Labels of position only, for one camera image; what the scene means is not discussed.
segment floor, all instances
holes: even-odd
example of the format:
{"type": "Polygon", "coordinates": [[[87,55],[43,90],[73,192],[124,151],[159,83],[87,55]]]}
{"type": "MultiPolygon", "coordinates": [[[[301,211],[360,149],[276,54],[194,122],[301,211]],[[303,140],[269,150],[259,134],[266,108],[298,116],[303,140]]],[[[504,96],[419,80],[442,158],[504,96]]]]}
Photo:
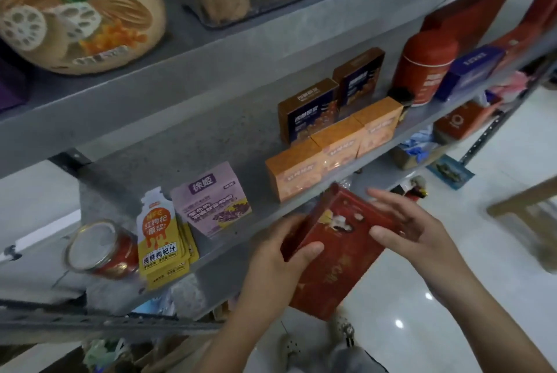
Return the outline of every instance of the floor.
{"type": "MultiPolygon", "coordinates": [[[[557,92],[540,88],[468,168],[476,173],[453,191],[428,171],[429,196],[422,207],[444,222],[464,258],[512,317],[557,367],[557,277],[484,209],[557,172],[557,92]]],[[[475,136],[451,152],[460,158],[475,136]]],[[[344,301],[356,338],[390,372],[480,372],[456,322],[432,299],[421,277],[385,251],[344,301]]],[[[287,309],[261,339],[246,373],[279,373],[277,340],[285,331],[306,348],[327,344],[326,326],[287,309]]]]}

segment white wall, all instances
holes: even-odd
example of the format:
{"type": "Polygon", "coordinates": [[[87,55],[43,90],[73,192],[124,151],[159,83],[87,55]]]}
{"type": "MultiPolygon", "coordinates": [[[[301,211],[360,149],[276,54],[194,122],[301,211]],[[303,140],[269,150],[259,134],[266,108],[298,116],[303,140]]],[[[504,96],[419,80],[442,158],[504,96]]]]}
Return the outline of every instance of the white wall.
{"type": "MultiPolygon", "coordinates": [[[[531,1],[508,0],[484,41],[497,38],[516,26],[531,1]]],[[[85,144],[80,147],[80,150],[89,158],[96,160],[180,123],[188,113],[187,106],[186,103],[178,104],[85,144]]],[[[79,208],[77,181],[48,161],[1,179],[0,249],[13,243],[17,238],[72,213],[77,208],[79,208]]],[[[19,283],[22,288],[48,289],[49,292],[56,289],[63,289],[64,292],[83,289],[86,279],[74,274],[66,275],[54,289],[52,288],[66,272],[61,262],[62,250],[66,242],[64,238],[60,238],[49,243],[45,248],[28,253],[17,262],[0,264],[0,288],[8,283],[12,286],[19,283]]]]}

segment snack box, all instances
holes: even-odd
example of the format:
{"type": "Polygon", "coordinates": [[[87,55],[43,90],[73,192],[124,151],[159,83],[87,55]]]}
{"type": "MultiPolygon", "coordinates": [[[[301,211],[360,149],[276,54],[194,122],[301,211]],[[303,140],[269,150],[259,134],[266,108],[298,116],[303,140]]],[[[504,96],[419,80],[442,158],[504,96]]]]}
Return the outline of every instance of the snack box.
{"type": "Polygon", "coordinates": [[[520,24],[538,25],[547,32],[557,24],[557,0],[534,0],[520,24]]]}
{"type": "Polygon", "coordinates": [[[326,78],[278,104],[281,138],[287,144],[305,140],[335,123],[339,85],[326,78]]]}
{"type": "Polygon", "coordinates": [[[352,115],[364,126],[357,157],[362,157],[393,138],[402,109],[404,107],[399,102],[385,97],[352,115]]]}
{"type": "Polygon", "coordinates": [[[155,289],[187,273],[191,255],[174,206],[160,187],[145,193],[142,203],[137,216],[139,271],[147,288],[155,289]]]}
{"type": "Polygon", "coordinates": [[[491,75],[505,51],[485,45],[456,59],[443,78],[435,98],[446,102],[453,93],[473,87],[491,75]]]}
{"type": "Polygon", "coordinates": [[[321,181],[325,157],[315,141],[305,140],[265,161],[271,186],[284,201],[321,181]]]}
{"type": "Polygon", "coordinates": [[[503,59],[499,62],[496,70],[506,67],[525,52],[541,35],[541,28],[535,24],[524,23],[511,30],[504,36],[490,43],[505,51],[503,59]]]}
{"type": "Polygon", "coordinates": [[[372,48],[334,70],[332,79],[339,84],[339,107],[373,94],[384,59],[383,50],[372,48]]]}
{"type": "Polygon", "coordinates": [[[212,237],[223,228],[251,213],[238,177],[228,162],[199,175],[171,191],[174,207],[184,222],[212,237]]]}
{"type": "Polygon", "coordinates": [[[364,126],[349,117],[311,136],[323,149],[323,175],[356,159],[364,132],[364,126]]]}
{"type": "Polygon", "coordinates": [[[480,42],[506,0],[456,0],[432,12],[423,21],[421,31],[443,30],[458,40],[460,55],[470,52],[480,42]]]}
{"type": "Polygon", "coordinates": [[[285,260],[312,242],[325,245],[303,272],[290,306],[328,320],[384,250],[369,235],[374,225],[396,232],[401,229],[370,203],[333,183],[300,228],[282,244],[285,260]]]}

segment metal shelf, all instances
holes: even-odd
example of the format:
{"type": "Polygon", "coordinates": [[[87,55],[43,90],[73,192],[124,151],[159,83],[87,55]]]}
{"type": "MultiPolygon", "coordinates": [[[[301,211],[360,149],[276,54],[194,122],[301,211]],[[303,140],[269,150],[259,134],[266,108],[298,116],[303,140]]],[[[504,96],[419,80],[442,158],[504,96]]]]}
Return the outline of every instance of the metal shelf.
{"type": "MultiPolygon", "coordinates": [[[[378,159],[381,155],[555,46],[557,29],[479,86],[463,90],[449,102],[434,100],[423,107],[410,109],[404,122],[396,129],[393,140],[338,168],[321,183],[283,203],[279,203],[271,191],[264,161],[284,149],[279,138],[276,104],[289,90],[270,87],[257,95],[242,96],[213,109],[210,116],[192,118],[83,168],[80,171],[82,220],[91,222],[109,218],[135,231],[135,217],[141,211],[140,199],[147,190],[161,186],[168,193],[207,168],[228,160],[252,205],[253,213],[212,240],[196,233],[200,259],[191,265],[191,270],[209,267],[225,253],[233,260],[235,249],[229,250],[249,241],[275,220],[319,195],[333,181],[341,180],[366,165],[366,171],[370,172],[366,180],[369,186],[388,188],[396,184],[407,173],[387,163],[385,158],[378,159]]],[[[217,269],[211,272],[213,277],[207,274],[203,278],[207,281],[203,285],[207,289],[219,283],[217,281],[223,274],[217,269]]],[[[99,303],[92,304],[90,300],[90,307],[125,314],[157,295],[157,292],[140,293],[141,288],[141,285],[136,285],[135,288],[123,289],[118,282],[108,282],[103,292],[94,297],[94,301],[99,303]]],[[[93,288],[88,290],[90,296],[94,293],[93,288]]]]}
{"type": "Polygon", "coordinates": [[[332,38],[376,20],[367,29],[364,38],[369,38],[424,15],[435,4],[303,0],[223,30],[208,30],[175,0],[166,2],[166,37],[129,66],[78,78],[37,70],[31,101],[0,113],[0,178],[189,99],[189,110],[207,110],[213,102],[351,46],[332,46],[332,38]],[[278,61],[303,51],[308,51],[303,58],[276,69],[278,61]]]}

